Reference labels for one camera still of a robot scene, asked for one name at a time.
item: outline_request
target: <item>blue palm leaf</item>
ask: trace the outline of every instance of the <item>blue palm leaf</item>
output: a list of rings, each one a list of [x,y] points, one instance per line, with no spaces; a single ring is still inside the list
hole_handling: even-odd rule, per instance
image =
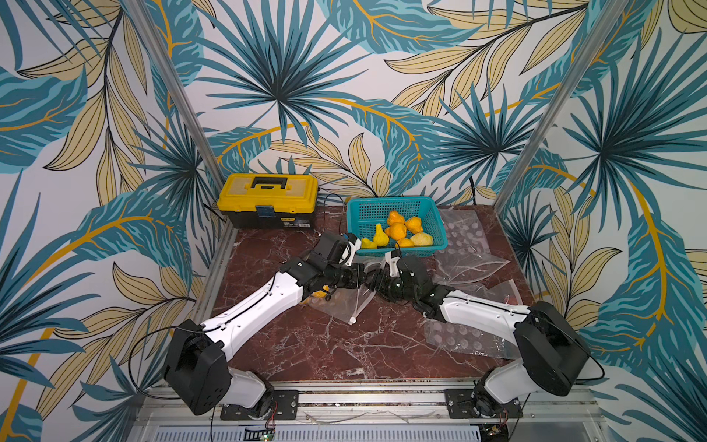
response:
[[[150,361],[145,374],[139,380],[138,385],[142,390],[146,390],[155,385],[162,377],[162,366],[164,363],[167,348],[166,339],[158,345],[155,356]],[[77,436],[71,442],[86,440],[89,436],[98,433],[93,439],[95,442],[122,442],[130,432],[133,422],[137,417],[137,412],[142,402],[143,396],[138,393],[135,387],[128,381],[119,365],[110,358],[112,373],[118,383],[119,390],[111,390],[100,385],[81,383],[86,395],[101,402],[111,402],[122,400],[119,404],[104,411],[91,411],[78,405],[72,405],[74,415],[80,421],[95,422],[88,430]]]
[[[197,235],[197,224],[204,230],[203,206],[211,204],[216,194],[212,186],[206,182],[202,159],[197,151],[194,140],[183,125],[179,113],[168,116],[170,128],[155,120],[162,129],[158,132],[152,127],[149,131],[156,136],[155,139],[137,133],[147,149],[135,146],[158,160],[162,165],[132,164],[135,168],[154,170],[158,172],[147,179],[140,188],[153,188],[154,192],[164,190],[163,196],[172,203],[172,210],[181,220],[189,219],[192,233]]]
[[[57,39],[49,35],[47,29],[45,29],[45,20],[50,21],[52,25],[54,25],[54,27],[64,36],[64,38],[66,38],[66,41],[71,43],[71,46],[73,46],[79,54],[81,53],[81,51],[74,43],[74,39],[72,38],[72,36],[70,36],[69,33],[64,29],[62,23],[50,11],[50,8],[57,10],[59,14],[61,14],[62,20],[66,21],[69,25],[71,25],[73,31],[78,33],[79,36],[93,48],[96,54],[99,53],[98,48],[93,44],[89,36],[86,34],[86,30],[83,29],[91,28],[95,30],[95,28],[88,22],[88,20],[83,17],[83,14],[81,14],[81,12],[76,8],[76,5],[72,3],[71,0],[16,0],[16,3],[18,8],[24,13],[24,15],[35,26],[35,28],[40,31],[42,35],[45,36],[47,41],[51,43],[51,45],[54,46],[54,48],[60,54],[62,54],[63,51],[59,48],[59,45],[56,41]],[[105,23],[108,23],[108,20],[105,19],[103,14],[101,14],[101,12],[99,12],[99,10],[94,5],[92,5],[90,1],[86,1],[85,3],[91,8],[91,10],[97,13],[98,16],[100,16],[105,21]],[[38,9],[41,10],[43,17],[37,15],[32,4],[34,4]],[[0,0],[0,20],[2,20],[3,24],[5,25],[5,29],[8,33],[10,43],[12,45],[12,50],[15,55],[15,69],[19,70],[23,62],[23,48],[22,40],[20,39],[20,32],[15,19],[16,16],[17,14],[10,9],[7,0]]]
[[[493,112],[491,94],[489,94],[489,109],[492,111],[488,117],[484,116],[481,102],[473,87],[471,97],[470,106],[459,95],[469,115],[467,118],[460,116],[443,101],[441,102],[457,124],[437,120],[441,141],[439,147],[434,150],[433,158],[436,160],[435,167],[441,168],[442,172],[434,178],[433,183],[444,177],[447,178],[445,186],[449,187],[460,177],[463,182],[466,182],[474,176],[474,182],[490,186],[499,160],[506,163],[513,161],[522,151],[535,124],[540,119],[537,111],[541,105],[535,105],[524,112],[524,102],[521,102],[509,115],[506,109],[505,89],[498,118]]]
[[[535,195],[532,206],[530,205],[530,196],[528,196],[521,201],[519,206],[509,209],[507,214],[501,218],[503,231],[508,236],[515,257],[518,259],[533,293],[537,293],[545,287],[545,278],[535,257],[537,251],[534,247],[556,235],[555,232],[542,232],[552,220],[554,212],[550,210],[549,204],[538,209],[538,196],[539,194]]]
[[[591,201],[585,216],[600,205],[603,227],[607,207],[611,204],[620,226],[622,201],[627,203],[631,219],[637,218],[636,191],[645,197],[650,209],[659,213],[660,208],[646,178],[678,187],[697,188],[660,172],[654,165],[707,171],[703,165],[666,157],[671,153],[707,152],[707,146],[697,141],[707,135],[707,130],[676,130],[707,114],[705,108],[689,111],[694,103],[707,96],[707,54],[700,49],[705,37],[700,37],[683,55],[671,60],[680,52],[676,49],[681,38],[662,58],[658,58],[659,30],[647,57],[641,56],[641,45],[637,45],[621,85],[617,68],[611,68],[612,85],[608,99],[598,81],[593,88],[597,106],[580,97],[589,115],[590,126],[572,115],[578,130],[565,128],[565,131],[595,152],[595,156],[568,189],[585,185],[575,203],[575,211],[582,207],[591,189],[595,188],[597,198]],[[693,54],[700,53],[699,58],[690,61]],[[645,60],[645,64],[639,69],[641,60]]]
[[[233,100],[216,109],[253,105],[275,106],[283,139],[286,138],[287,129],[294,127],[300,139],[306,143],[308,138],[301,124],[303,122],[312,129],[315,140],[319,139],[319,126],[336,133],[324,117],[344,122],[331,110],[346,112],[346,108],[336,104],[334,100],[355,100],[356,97],[331,91],[330,88],[340,86],[355,75],[344,78],[332,76],[359,59],[338,65],[334,63],[355,46],[356,41],[341,43],[343,35],[340,35],[326,47],[316,51],[315,45],[321,40],[328,25],[310,32],[314,0],[306,2],[301,14],[300,2],[292,2],[287,29],[284,24],[285,0],[278,2],[276,20],[270,13],[269,2],[262,1],[262,27],[248,2],[244,2],[247,23],[243,23],[228,4],[222,0],[218,1],[233,25],[224,25],[211,16],[209,19],[223,34],[233,52],[204,38],[198,41],[222,58],[222,61],[203,59],[202,64],[220,71],[229,78],[201,77],[197,80],[230,86],[238,92],[209,94],[210,97]],[[268,113],[271,107],[268,107],[265,113]]]
[[[76,275],[45,289],[48,283],[57,278],[71,265],[76,264],[76,260],[69,259],[33,280],[49,256],[67,241],[68,236],[66,235],[44,246],[39,252],[31,256],[24,265],[20,266],[27,251],[27,244],[34,231],[39,199],[37,199],[35,210],[29,222],[17,237],[15,243],[4,247],[5,235],[8,231],[7,227],[20,181],[21,176],[15,181],[2,216],[0,216],[0,249],[6,248],[8,250],[4,261],[0,264],[0,372],[53,388],[47,378],[36,368],[11,355],[27,353],[65,354],[83,351],[83,349],[73,342],[59,339],[18,341],[18,338],[21,339],[28,332],[46,327],[67,327],[72,330],[85,330],[86,327],[81,321],[73,318],[56,318],[54,314],[98,295],[77,296],[54,305],[45,306],[49,299],[89,275]],[[6,344],[8,341],[12,341],[13,344]]]

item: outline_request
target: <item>marble table surface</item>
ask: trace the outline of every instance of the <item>marble table surface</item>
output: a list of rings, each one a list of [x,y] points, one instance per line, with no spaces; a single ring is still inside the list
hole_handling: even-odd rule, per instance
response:
[[[476,211],[491,253],[510,262],[489,278],[486,287],[513,279],[523,303],[532,295],[508,239],[491,206]],[[317,226],[338,231],[341,207],[317,208]],[[346,220],[341,223],[346,229]],[[234,306],[261,287],[283,261],[310,249],[315,231],[245,230],[238,232],[213,315]],[[425,259],[431,274],[433,258]],[[300,305],[266,325],[238,351],[230,365],[268,380],[358,380],[390,378],[479,377],[508,361],[440,350],[426,343],[424,318],[411,306],[375,297],[348,325],[314,308]]]

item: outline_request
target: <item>yellow leaf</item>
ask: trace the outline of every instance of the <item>yellow leaf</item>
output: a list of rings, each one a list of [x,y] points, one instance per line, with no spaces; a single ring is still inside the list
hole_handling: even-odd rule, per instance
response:
[[[17,73],[27,78],[51,75],[59,80],[66,81],[78,78],[83,73],[83,70],[86,69],[86,82],[89,86],[92,86],[103,72],[103,55],[105,54],[107,41],[102,38],[92,38],[91,42],[98,49],[98,54],[95,53],[95,50],[86,40],[80,40],[76,43],[78,51],[72,47],[64,55],[50,62],[17,71]]]
[[[598,302],[580,299],[567,312],[567,322],[575,330],[586,327],[599,319],[600,306]]]
[[[140,141],[140,137],[137,136],[135,124],[123,105],[120,104],[118,97],[115,95],[115,92],[113,92],[113,88],[111,87],[108,87],[108,104],[110,107],[110,112],[113,115],[115,129],[118,131],[120,139],[123,141],[125,146],[130,149],[133,155],[135,155],[137,161],[140,164],[144,164],[145,152],[137,148],[142,147],[142,142]]]
[[[558,312],[565,311],[565,297],[560,293],[560,288],[555,284],[555,281],[550,277],[545,269],[545,263],[542,263],[542,276],[545,279],[545,286],[550,293],[552,305],[555,306]]]
[[[98,359],[95,360],[95,364],[93,364],[93,368],[88,375],[88,380],[86,381],[87,383],[95,384],[103,375],[105,375],[105,372],[108,371],[108,368],[110,368],[111,356],[113,359],[118,359],[118,356],[121,351],[123,351],[125,344],[128,342],[128,338],[130,338],[130,332],[132,331],[133,326],[135,326],[135,321],[137,321],[137,318],[133,318],[127,322],[125,325],[120,327],[120,329],[114,333],[113,336],[110,337],[108,343],[105,347],[103,347],[103,350],[100,351]]]
[[[425,102],[421,101],[420,103],[417,103],[415,106],[411,106],[410,109],[414,110],[415,112],[419,113],[422,115],[422,108],[425,107]]]
[[[319,149],[320,152],[323,152],[324,155],[328,156],[332,160],[336,161],[339,165],[343,166],[344,165],[344,159],[341,157],[341,152],[339,152],[339,149],[332,144],[329,140],[324,138],[323,136],[319,137],[319,142],[317,143],[314,141],[314,134],[312,133],[312,129],[307,126],[305,128],[305,131],[307,132],[307,138],[312,142],[312,144]]]
[[[62,151],[45,169],[68,170],[84,162],[98,143],[104,124],[105,94],[101,91],[86,101],[86,107],[69,130]]]
[[[160,267],[160,281],[162,281],[162,287],[172,296],[186,298],[189,295],[187,285],[174,270],[174,267]]]
[[[457,199],[452,203],[452,205],[453,205],[453,206],[456,206],[456,205],[458,205],[458,204],[464,204],[465,202],[468,202],[471,198],[472,198],[472,187],[469,186],[469,187],[467,187],[467,188],[464,189],[464,192],[462,193],[462,195],[461,195],[459,198],[457,198]]]
[[[557,251],[553,240],[550,240],[550,263],[552,264],[550,266],[552,268],[552,274],[555,276],[558,289],[562,295],[562,299],[564,299],[568,291],[567,266],[565,265],[565,260],[562,259],[562,256],[560,256],[560,253]]]
[[[211,2],[209,0],[192,0],[192,3],[194,4],[194,6],[203,10],[211,17],[216,18],[216,11],[214,10],[214,6],[211,5]]]
[[[287,152],[287,153],[299,153],[300,155],[314,156],[318,157],[319,153],[309,146],[305,146],[304,143],[299,141],[285,139],[273,141],[270,143],[271,151]]]
[[[108,66],[110,67],[110,75],[113,80],[113,86],[118,92],[118,96],[123,100],[123,103],[125,103],[130,112],[133,112],[133,115],[140,120],[140,123],[147,125],[145,112],[142,110],[140,103],[138,103],[137,98],[128,83],[123,65],[121,64],[120,58],[118,58],[115,51],[110,53],[110,57],[108,58]]]
[[[90,0],[90,4],[84,0],[71,0],[71,4],[74,5],[76,11],[81,14],[79,16],[76,12],[72,11],[71,15],[83,28],[100,26],[106,23],[106,21],[111,22],[118,17],[118,13],[120,12],[120,2],[116,0]],[[103,17],[98,15],[91,6],[103,14]],[[57,14],[54,18],[56,18],[59,23],[70,24],[62,14]]]
[[[349,161],[351,161],[353,173],[365,182],[370,171],[370,159],[363,148],[363,134],[358,134],[351,140],[349,144]]]
[[[103,349],[110,337],[95,339],[83,346],[85,353],[74,353],[49,378],[54,388],[45,387],[37,403],[37,411],[42,419],[49,416],[49,413],[64,399],[69,388],[76,382],[79,376],[86,370],[86,367]]]
[[[125,155],[123,151],[116,148],[114,153],[115,158],[118,160],[118,169],[120,170],[120,193],[132,192],[142,184],[142,175],[140,175],[140,172],[138,172],[134,166],[130,165],[132,161],[130,161],[128,155]]]
[[[490,93],[501,82],[501,77],[503,76],[503,72],[506,70],[508,60],[510,60],[513,53],[516,49],[518,49],[525,36],[528,35],[529,30],[530,26],[525,26],[524,28],[515,31],[510,36],[506,37],[503,42],[498,45],[496,50],[493,51],[493,54],[491,54],[489,67],[486,68],[486,75],[488,76],[489,83],[491,84],[487,93]]]
[[[570,237],[567,235],[567,229],[565,228],[565,225],[562,224],[562,221],[560,221],[560,218],[558,218],[557,213],[552,217],[552,230],[557,233],[557,235],[554,236],[554,240],[557,241],[557,243],[560,246],[560,249],[562,250],[562,253],[567,257],[567,259],[570,259],[572,256],[571,251],[570,251]]]
[[[192,279],[192,293],[194,294],[194,297],[196,299],[201,298],[201,295],[204,292],[204,278],[202,277],[194,277]]]
[[[370,190],[364,187],[341,187],[337,189],[337,194],[359,198],[373,198],[375,196]]]
[[[554,28],[552,28],[545,36],[537,43],[535,49],[530,55],[530,59],[525,64],[525,67],[521,71],[523,74],[526,71],[536,67],[547,57],[552,55],[553,52],[564,44],[567,40],[574,35],[579,25],[584,20],[584,15],[587,10],[583,9],[577,13],[574,13],[569,18],[558,23]]]
[[[621,251],[613,247],[604,247],[592,252],[592,254],[582,262],[582,265],[579,266],[579,270],[573,278],[570,297],[573,298],[591,289],[594,284],[597,283],[604,266],[619,253],[621,253]]]
[[[336,184],[340,186],[359,186],[361,182],[343,173],[338,172],[311,172],[322,184]]]
[[[142,45],[137,37],[135,26],[128,17],[123,17],[123,38],[125,39],[125,49],[128,52],[128,58],[130,58],[130,64],[135,69],[143,90],[147,93],[147,75],[145,72],[145,60],[142,57]]]
[[[154,306],[167,299],[151,279],[127,274],[115,262],[113,263],[113,282],[123,296],[139,304]]]
[[[584,201],[584,204],[582,204],[582,207],[579,209],[579,213],[577,215],[577,225],[575,226],[575,236],[572,244],[572,268],[575,268],[579,255],[582,254],[584,247],[587,245],[587,241],[589,241],[590,216],[587,215],[582,217],[582,215],[586,212],[589,204],[591,203],[592,197],[588,197],[587,200]]]
[[[160,322],[160,328],[162,327],[167,327],[169,325],[174,325],[173,322],[177,319],[177,317],[180,315],[180,313],[184,310],[184,306],[187,304],[187,301],[185,299],[177,299],[176,301],[172,300],[170,302],[170,307],[165,313],[165,315],[162,317],[162,322]],[[152,356],[155,354],[158,348],[160,348],[160,343],[165,340],[167,337],[167,330],[164,330],[162,332],[159,332],[157,334],[157,338],[155,339],[154,343],[152,343],[152,349],[148,353],[147,357]]]
[[[687,250],[687,259],[700,277],[707,277],[707,250]]]
[[[658,19],[660,18],[660,13],[662,12],[663,0],[658,0],[653,5],[653,9],[650,10],[648,18],[643,22],[643,28],[641,29],[641,49],[643,49],[650,40],[650,36],[653,35],[655,27],[658,25]]]
[[[392,177],[392,173],[384,166],[380,166],[380,168],[373,173],[373,177],[371,178],[371,184],[373,187],[373,190],[375,190],[375,193],[379,197],[384,197],[387,195],[388,190],[390,190],[390,178]]]
[[[487,46],[483,51],[476,53],[457,75],[457,78],[454,79],[452,99],[450,100],[452,109],[456,109],[457,106],[462,104],[462,101],[472,94],[472,88],[479,84],[481,69],[484,67],[484,60],[486,60],[486,55],[489,53],[489,48],[490,46]]]
[[[304,168],[308,168],[310,165],[312,166],[312,169],[339,169],[341,166],[332,163],[329,160],[325,160],[323,158],[311,158],[311,157],[304,157],[304,158],[294,158],[292,160],[296,165],[301,165]]]
[[[430,80],[425,80],[425,81],[420,81],[419,83],[415,83],[413,85],[410,85],[406,87],[405,89],[402,90],[401,93],[397,94],[395,98],[393,98],[392,103],[394,105],[400,105],[400,106],[410,106],[412,103],[415,103],[415,101],[420,98],[421,96],[425,95],[425,92],[429,91],[432,86],[434,86],[439,80],[442,78],[446,78],[447,75],[449,75],[451,71],[445,71],[439,75],[437,75],[435,78],[432,78]]]
[[[129,308],[123,307],[104,308],[103,310],[81,320],[81,322],[83,322],[88,329],[87,332],[57,328],[54,331],[54,334],[58,337],[63,337],[64,339],[83,339],[86,337],[92,337],[115,327],[126,319],[140,316],[144,311],[144,308],[138,308],[136,310],[130,310]]]
[[[438,117],[442,110],[441,100],[444,100],[444,81],[440,81],[437,87],[428,95],[425,100],[425,107],[422,109],[422,115]]]
[[[703,33],[707,30],[707,7],[703,0],[670,0],[670,21],[679,33]]]
[[[553,192],[555,194],[555,201],[557,201],[557,207],[560,209],[560,214],[562,215],[562,221],[564,221],[565,229],[569,235],[572,233],[572,227],[574,226],[574,215],[572,215],[574,203],[572,202],[572,197],[570,197],[562,186],[556,187]]]
[[[506,26],[506,10],[494,9],[491,12],[489,21],[488,11],[451,11],[450,9],[428,8],[428,10],[440,17],[449,18],[452,26],[459,29],[476,29],[477,31],[469,37],[469,40],[481,40],[495,37],[509,29],[526,23],[528,17],[521,13],[514,12],[510,17],[510,23]]]
[[[110,129],[105,132],[105,149],[95,172],[95,188],[101,206],[105,206],[117,196],[115,170],[113,170],[113,136]]]
[[[526,1],[528,6],[533,8],[545,8],[548,9],[550,4],[548,0],[515,0],[518,4],[523,4]],[[586,5],[589,0],[552,0],[553,9],[569,9],[576,8],[577,6]]]
[[[477,192],[488,199],[496,199],[496,191],[486,186],[477,186]]]
[[[435,49],[402,60],[385,60],[385,63],[403,74],[426,74],[463,62],[478,47],[454,46]]]

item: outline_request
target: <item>clear plastic sheet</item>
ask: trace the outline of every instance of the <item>clear plastic sheet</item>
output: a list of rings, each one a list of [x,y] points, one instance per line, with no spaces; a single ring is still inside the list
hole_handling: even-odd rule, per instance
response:
[[[363,262],[365,271],[370,270],[372,266],[380,265],[382,258],[354,258],[354,262]],[[349,325],[356,323],[356,317],[368,305],[373,296],[374,291],[361,287],[359,289],[337,289],[332,297],[326,301],[324,298],[310,296],[305,300],[305,303],[312,308],[319,310],[335,317],[336,319],[346,322]]]
[[[440,210],[449,245],[434,257],[439,275],[453,284],[476,282],[496,273],[508,260],[492,255],[477,213]]]
[[[520,294],[515,282],[510,279],[487,289],[478,283],[449,284],[469,295],[507,304],[519,304]],[[488,332],[461,324],[445,324],[434,319],[424,323],[425,339],[428,344],[445,351],[462,354],[478,354],[492,358],[517,359],[518,347],[505,339]]]

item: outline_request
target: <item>yellow fruit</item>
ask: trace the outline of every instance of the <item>yellow fruit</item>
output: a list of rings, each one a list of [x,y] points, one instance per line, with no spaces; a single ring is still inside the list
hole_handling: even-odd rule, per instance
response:
[[[426,245],[432,245],[432,236],[427,233],[415,233],[412,238],[410,238],[413,244],[417,247],[424,247]]]
[[[361,248],[362,249],[377,249],[378,246],[368,238],[364,238],[361,240]]]
[[[401,240],[407,235],[407,228],[403,223],[393,223],[388,228],[388,236],[393,238],[393,241]]]
[[[388,243],[390,242],[390,238],[388,238],[388,235],[383,232],[383,227],[380,224],[375,225],[375,235],[373,236],[373,242],[378,247],[388,245]]]
[[[398,240],[397,242],[400,247],[415,247],[415,243],[413,243],[408,238],[403,238],[401,240]]]
[[[420,233],[423,231],[422,220],[417,216],[408,218],[407,221],[405,221],[405,227],[407,227],[407,230],[411,231],[412,233]]]
[[[405,218],[399,213],[397,213],[395,210],[392,210],[388,214],[388,226],[392,226],[395,223],[404,223]]]

